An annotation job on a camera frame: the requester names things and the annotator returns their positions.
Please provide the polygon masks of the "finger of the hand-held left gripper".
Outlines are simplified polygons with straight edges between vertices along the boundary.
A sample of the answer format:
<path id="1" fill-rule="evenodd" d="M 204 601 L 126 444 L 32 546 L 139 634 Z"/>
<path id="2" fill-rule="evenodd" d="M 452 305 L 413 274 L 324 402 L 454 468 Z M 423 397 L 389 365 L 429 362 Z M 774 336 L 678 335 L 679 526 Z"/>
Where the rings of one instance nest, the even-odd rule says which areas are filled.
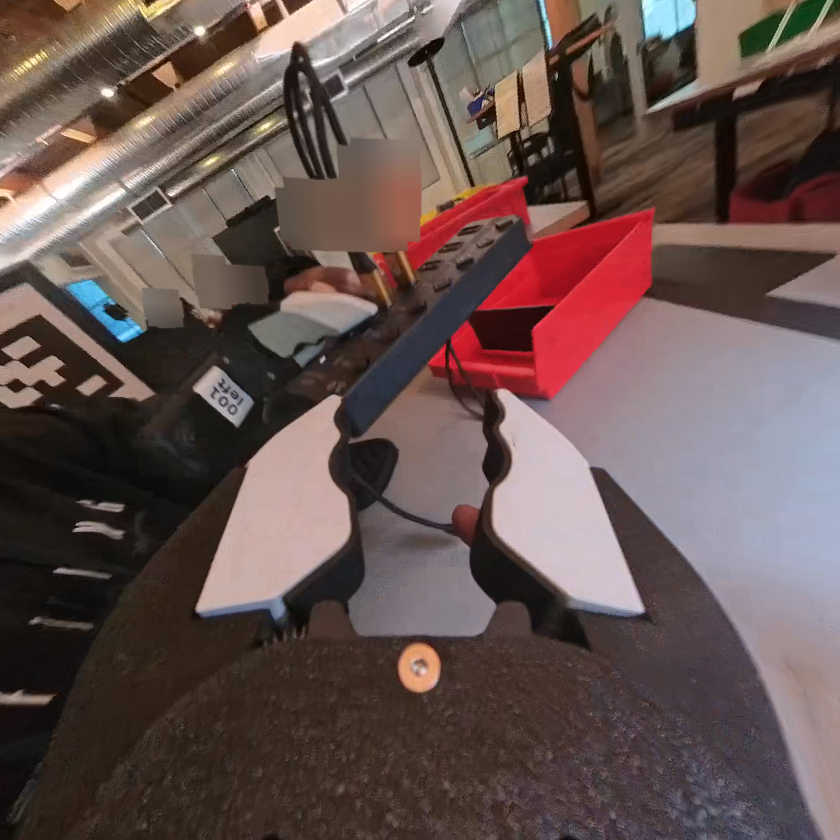
<path id="1" fill-rule="evenodd" d="M 248 325 L 248 330 L 268 351 L 306 367 L 330 339 L 330 327 L 297 313 L 272 313 Z"/>
<path id="2" fill-rule="evenodd" d="M 341 292 L 299 290 L 280 303 L 280 310 L 342 335 L 360 327 L 379 313 L 379 307 L 362 297 Z"/>

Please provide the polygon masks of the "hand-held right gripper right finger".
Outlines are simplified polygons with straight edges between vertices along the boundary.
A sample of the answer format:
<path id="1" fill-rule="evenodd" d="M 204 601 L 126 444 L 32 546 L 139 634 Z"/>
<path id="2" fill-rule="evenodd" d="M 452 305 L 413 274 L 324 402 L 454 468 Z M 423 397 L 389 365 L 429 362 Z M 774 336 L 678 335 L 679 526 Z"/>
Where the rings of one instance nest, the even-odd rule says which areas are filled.
<path id="1" fill-rule="evenodd" d="M 478 587 L 517 603 L 535 634 L 586 647 L 580 614 L 646 619 L 647 608 L 586 458 L 507 389 L 486 395 L 488 488 L 469 549 Z"/>

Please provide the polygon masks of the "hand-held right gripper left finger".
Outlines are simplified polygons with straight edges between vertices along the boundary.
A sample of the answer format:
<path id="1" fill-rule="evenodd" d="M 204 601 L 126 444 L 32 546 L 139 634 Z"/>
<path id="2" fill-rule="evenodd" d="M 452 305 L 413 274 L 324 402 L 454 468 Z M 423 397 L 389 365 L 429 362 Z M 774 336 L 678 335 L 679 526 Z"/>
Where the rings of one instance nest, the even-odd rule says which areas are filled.
<path id="1" fill-rule="evenodd" d="M 349 612 L 364 580 L 343 400 L 331 395 L 266 442 L 245 469 L 195 603 L 215 619 L 267 613 L 300 624 L 321 603 Z"/>

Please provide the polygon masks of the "dark oval usb hub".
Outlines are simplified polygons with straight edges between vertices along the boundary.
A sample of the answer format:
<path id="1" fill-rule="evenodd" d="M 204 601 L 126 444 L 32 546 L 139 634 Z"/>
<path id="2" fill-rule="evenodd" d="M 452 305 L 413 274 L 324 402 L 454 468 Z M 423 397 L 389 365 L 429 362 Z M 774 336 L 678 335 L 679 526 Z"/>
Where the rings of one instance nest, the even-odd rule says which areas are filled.
<path id="1" fill-rule="evenodd" d="M 369 438 L 346 445 L 339 457 L 339 479 L 355 512 L 372 507 L 384 496 L 398 458 L 398 447 L 385 438 Z"/>

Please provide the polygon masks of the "long black usb hub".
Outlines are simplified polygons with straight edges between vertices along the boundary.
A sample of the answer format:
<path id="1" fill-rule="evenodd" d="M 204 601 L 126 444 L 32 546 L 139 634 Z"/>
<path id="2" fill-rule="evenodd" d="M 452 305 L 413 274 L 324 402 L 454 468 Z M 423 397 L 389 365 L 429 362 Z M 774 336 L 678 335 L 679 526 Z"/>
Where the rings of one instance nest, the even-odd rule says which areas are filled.
<path id="1" fill-rule="evenodd" d="M 361 436 L 433 359 L 469 316 L 530 251 L 523 220 L 504 216 L 471 223 L 418 271 L 418 299 L 385 328 L 386 341 L 369 343 L 369 361 L 343 398 L 348 434 Z"/>

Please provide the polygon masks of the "red plastic bin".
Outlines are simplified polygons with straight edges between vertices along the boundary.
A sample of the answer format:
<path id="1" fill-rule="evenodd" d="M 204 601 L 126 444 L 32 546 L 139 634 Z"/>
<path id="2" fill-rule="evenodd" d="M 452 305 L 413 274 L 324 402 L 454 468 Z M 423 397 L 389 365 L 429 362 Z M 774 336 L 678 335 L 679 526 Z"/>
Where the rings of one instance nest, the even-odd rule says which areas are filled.
<path id="1" fill-rule="evenodd" d="M 539 238 L 478 308 L 552 306 L 532 332 L 532 353 L 483 351 L 467 323 L 451 343 L 469 382 L 550 400 L 652 284 L 655 210 Z"/>
<path id="2" fill-rule="evenodd" d="M 516 216 L 530 225 L 525 189 L 527 176 L 516 177 L 499 185 L 482 187 L 465 200 L 421 223 L 418 241 L 409 244 L 406 256 L 417 269 L 463 227 L 495 217 Z"/>

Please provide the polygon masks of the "monitor with blue screen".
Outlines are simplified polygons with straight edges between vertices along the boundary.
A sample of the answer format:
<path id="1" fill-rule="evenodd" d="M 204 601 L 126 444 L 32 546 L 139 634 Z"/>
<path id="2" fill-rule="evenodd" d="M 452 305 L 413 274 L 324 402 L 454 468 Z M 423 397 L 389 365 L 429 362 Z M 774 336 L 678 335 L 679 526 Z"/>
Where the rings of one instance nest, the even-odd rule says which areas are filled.
<path id="1" fill-rule="evenodd" d="M 120 343 L 131 342 L 143 334 L 143 328 L 128 310 L 117 303 L 96 280 L 77 280 L 66 284 L 64 289 Z"/>

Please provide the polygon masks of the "black white marker board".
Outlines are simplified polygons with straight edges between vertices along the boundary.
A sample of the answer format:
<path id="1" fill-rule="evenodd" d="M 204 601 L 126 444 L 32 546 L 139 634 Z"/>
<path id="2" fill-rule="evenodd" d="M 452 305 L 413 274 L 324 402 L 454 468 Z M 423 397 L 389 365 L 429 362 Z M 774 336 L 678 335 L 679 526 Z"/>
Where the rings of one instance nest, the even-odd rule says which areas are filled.
<path id="1" fill-rule="evenodd" d="M 123 363 L 121 343 L 36 268 L 2 275 L 1 292 L 3 411 L 154 395 Z"/>

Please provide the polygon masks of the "black floor lamp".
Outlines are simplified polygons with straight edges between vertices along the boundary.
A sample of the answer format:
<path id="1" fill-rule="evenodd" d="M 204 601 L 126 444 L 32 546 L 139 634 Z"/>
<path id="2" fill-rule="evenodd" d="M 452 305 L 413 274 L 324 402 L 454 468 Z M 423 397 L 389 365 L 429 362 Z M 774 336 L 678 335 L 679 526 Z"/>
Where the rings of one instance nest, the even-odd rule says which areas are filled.
<path id="1" fill-rule="evenodd" d="M 442 113 L 444 114 L 444 118 L 446 120 L 446 124 L 448 127 L 448 132 L 452 140 L 452 145 L 457 152 L 458 159 L 460 162 L 460 169 L 462 174 L 465 176 L 466 181 L 470 188 L 476 186 L 476 182 L 472 171 L 469 167 L 469 163 L 466 158 L 466 154 L 464 148 L 461 144 L 456 126 L 455 121 L 453 120 L 452 113 L 449 110 L 446 96 L 441 85 L 440 79 L 438 77 L 438 73 L 434 64 L 434 58 L 440 52 L 440 50 L 444 47 L 445 40 L 443 37 L 436 37 L 432 38 L 428 42 L 422 44 L 414 54 L 408 59 L 407 63 L 408 66 L 411 68 L 418 68 L 420 66 L 425 66 L 427 69 L 427 74 L 430 76 L 432 84 L 434 86 L 435 94 L 437 102 L 441 108 Z"/>

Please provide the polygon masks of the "green bin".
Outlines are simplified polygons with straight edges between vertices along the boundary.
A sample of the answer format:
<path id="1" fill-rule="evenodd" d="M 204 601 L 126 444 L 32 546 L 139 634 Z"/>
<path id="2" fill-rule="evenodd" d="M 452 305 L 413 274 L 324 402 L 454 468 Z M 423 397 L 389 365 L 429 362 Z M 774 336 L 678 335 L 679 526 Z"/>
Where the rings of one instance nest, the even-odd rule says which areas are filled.
<path id="1" fill-rule="evenodd" d="M 838 1 L 762 2 L 761 14 L 738 36 L 742 60 L 765 56 L 790 42 L 820 34 L 838 21 Z"/>

